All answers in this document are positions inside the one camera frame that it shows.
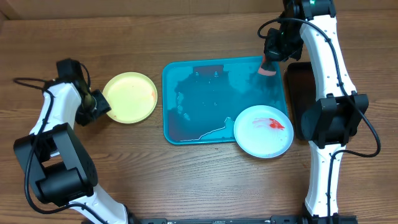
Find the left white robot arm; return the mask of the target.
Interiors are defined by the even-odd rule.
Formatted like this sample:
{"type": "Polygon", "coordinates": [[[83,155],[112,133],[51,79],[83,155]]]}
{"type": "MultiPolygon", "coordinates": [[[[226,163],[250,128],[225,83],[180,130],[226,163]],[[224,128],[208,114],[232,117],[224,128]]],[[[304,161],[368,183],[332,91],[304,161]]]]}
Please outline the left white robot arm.
{"type": "Polygon", "coordinates": [[[24,171],[24,193],[38,213],[74,209],[92,223],[134,223],[125,205],[98,183],[96,167],[73,126],[87,124],[109,106],[83,80],[52,80],[40,90],[44,104],[29,135],[17,139],[14,153],[24,171]]]}

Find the yellow plate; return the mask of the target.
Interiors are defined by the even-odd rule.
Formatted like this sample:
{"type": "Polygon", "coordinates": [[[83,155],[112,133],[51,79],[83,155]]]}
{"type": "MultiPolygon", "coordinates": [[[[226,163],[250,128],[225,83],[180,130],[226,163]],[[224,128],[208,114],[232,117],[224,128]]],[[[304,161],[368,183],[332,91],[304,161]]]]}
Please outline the yellow plate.
{"type": "Polygon", "coordinates": [[[113,77],[104,87],[103,95],[111,110],[107,115],[122,124],[139,123],[148,118],[157,104],[157,89],[147,76],[125,72],[113,77]]]}

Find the light blue plate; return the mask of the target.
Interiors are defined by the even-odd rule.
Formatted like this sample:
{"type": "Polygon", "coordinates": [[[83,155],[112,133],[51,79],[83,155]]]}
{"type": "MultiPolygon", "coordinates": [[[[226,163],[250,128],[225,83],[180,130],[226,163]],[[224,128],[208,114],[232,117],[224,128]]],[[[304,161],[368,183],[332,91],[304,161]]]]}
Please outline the light blue plate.
{"type": "Polygon", "coordinates": [[[287,115],[266,105],[242,111],[234,122],[234,138],[246,153],[263,159],[285,153],[294,139],[294,129],[287,115]]]}

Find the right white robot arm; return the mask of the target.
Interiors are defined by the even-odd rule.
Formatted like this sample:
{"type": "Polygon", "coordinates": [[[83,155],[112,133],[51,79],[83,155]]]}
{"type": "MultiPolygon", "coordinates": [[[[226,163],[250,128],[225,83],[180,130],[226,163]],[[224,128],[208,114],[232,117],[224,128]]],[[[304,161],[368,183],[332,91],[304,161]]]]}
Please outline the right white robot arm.
{"type": "Polygon", "coordinates": [[[299,139],[311,150],[310,184],[300,223],[356,223],[338,213],[340,163],[347,144],[366,120],[368,97],[357,92],[341,53],[332,0],[284,1],[280,27],[264,36],[259,73],[292,59],[286,73],[299,139]]]}

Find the pink sponge black scourer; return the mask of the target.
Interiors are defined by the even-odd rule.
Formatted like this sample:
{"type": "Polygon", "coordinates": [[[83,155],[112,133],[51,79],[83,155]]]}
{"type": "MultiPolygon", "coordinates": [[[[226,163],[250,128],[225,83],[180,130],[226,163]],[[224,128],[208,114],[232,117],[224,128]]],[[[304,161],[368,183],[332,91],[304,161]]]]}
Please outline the pink sponge black scourer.
{"type": "Polygon", "coordinates": [[[276,69],[275,66],[273,65],[273,62],[269,62],[266,59],[266,57],[263,55],[261,66],[259,67],[257,72],[260,75],[273,76],[276,74],[276,69]]]}

